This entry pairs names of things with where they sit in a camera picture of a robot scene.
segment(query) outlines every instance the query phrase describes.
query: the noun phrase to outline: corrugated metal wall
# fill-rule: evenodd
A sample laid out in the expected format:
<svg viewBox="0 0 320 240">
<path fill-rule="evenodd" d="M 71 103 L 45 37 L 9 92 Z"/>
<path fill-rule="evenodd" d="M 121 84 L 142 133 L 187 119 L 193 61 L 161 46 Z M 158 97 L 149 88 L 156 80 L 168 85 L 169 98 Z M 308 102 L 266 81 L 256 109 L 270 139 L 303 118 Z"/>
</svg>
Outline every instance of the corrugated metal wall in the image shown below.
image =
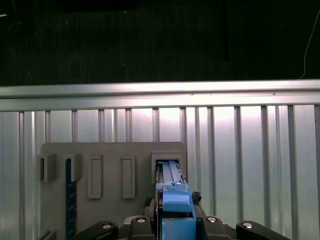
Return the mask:
<svg viewBox="0 0 320 240">
<path fill-rule="evenodd" d="M 181 141 L 208 215 L 319 240 L 319 117 L 314 105 L 0 112 L 0 239 L 40 233 L 43 143 Z"/>
</svg>

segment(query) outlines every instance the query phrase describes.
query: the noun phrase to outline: dark background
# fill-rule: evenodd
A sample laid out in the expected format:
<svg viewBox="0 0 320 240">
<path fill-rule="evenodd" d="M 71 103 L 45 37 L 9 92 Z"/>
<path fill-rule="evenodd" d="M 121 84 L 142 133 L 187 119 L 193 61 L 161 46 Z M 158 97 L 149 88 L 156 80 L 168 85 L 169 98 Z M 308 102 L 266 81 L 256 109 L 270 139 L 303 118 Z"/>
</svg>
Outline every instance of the dark background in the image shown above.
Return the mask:
<svg viewBox="0 0 320 240">
<path fill-rule="evenodd" d="M 0 86 L 298 79 L 320 8 L 227 0 L 226 60 L 223 0 L 20 1 L 22 24 L 0 18 Z M 319 43 L 320 19 L 304 78 L 320 77 Z"/>
</svg>

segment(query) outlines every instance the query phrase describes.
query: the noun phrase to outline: horizontal metal bar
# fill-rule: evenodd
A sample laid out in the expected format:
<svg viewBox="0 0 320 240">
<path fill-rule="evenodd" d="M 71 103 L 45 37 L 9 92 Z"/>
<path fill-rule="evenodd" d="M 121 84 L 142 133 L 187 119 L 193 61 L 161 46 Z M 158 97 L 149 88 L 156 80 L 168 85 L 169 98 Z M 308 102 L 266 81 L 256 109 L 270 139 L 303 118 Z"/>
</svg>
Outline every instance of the horizontal metal bar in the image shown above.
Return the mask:
<svg viewBox="0 0 320 240">
<path fill-rule="evenodd" d="M 165 94 L 91 97 L 0 99 L 0 112 L 88 109 L 165 108 L 201 106 L 312 105 L 320 92 L 272 92 L 258 94 Z"/>
<path fill-rule="evenodd" d="M 320 79 L 9 86 L 0 87 L 0 99 L 291 90 L 320 91 Z"/>
</svg>

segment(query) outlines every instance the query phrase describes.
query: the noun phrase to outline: white wire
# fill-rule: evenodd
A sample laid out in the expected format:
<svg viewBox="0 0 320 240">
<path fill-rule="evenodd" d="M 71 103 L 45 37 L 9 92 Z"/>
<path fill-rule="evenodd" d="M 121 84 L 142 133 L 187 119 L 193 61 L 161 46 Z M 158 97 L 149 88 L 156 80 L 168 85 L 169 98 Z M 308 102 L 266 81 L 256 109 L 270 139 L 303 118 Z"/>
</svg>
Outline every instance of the white wire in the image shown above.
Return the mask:
<svg viewBox="0 0 320 240">
<path fill-rule="evenodd" d="M 302 78 L 306 75 L 307 52 L 308 52 L 308 48 L 309 48 L 309 45 L 310 45 L 312 36 L 313 36 L 313 34 L 314 34 L 314 31 L 315 31 L 316 25 L 317 25 L 317 21 L 318 21 L 319 14 L 320 14 L 320 8 L 319 8 L 318 14 L 316 15 L 316 18 L 315 18 L 315 21 L 314 21 L 314 24 L 313 24 L 313 28 L 312 28 L 312 32 L 311 32 L 311 34 L 310 34 L 309 41 L 308 41 L 308 44 L 307 44 L 306 49 L 305 49 L 305 52 L 304 52 L 304 58 L 303 58 L 303 74 L 302 74 L 302 76 L 300 77 L 300 79 L 302 79 Z"/>
</svg>

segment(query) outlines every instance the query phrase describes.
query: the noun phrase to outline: blue plastic part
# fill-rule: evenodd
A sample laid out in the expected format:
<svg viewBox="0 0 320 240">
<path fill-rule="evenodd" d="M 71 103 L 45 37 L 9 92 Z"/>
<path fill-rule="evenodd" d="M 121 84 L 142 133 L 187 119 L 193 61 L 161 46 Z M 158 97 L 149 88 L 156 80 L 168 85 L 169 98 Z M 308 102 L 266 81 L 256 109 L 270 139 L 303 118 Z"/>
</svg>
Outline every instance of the blue plastic part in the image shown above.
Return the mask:
<svg viewBox="0 0 320 240">
<path fill-rule="evenodd" d="M 197 218 L 189 186 L 182 179 L 177 162 L 168 160 L 158 164 L 162 164 L 163 171 L 163 183 L 156 185 L 156 191 L 162 192 L 162 210 L 192 214 L 185 218 L 162 218 L 162 240 L 194 240 Z"/>
<path fill-rule="evenodd" d="M 65 239 L 77 233 L 77 183 L 71 181 L 71 159 L 65 162 Z"/>
</svg>

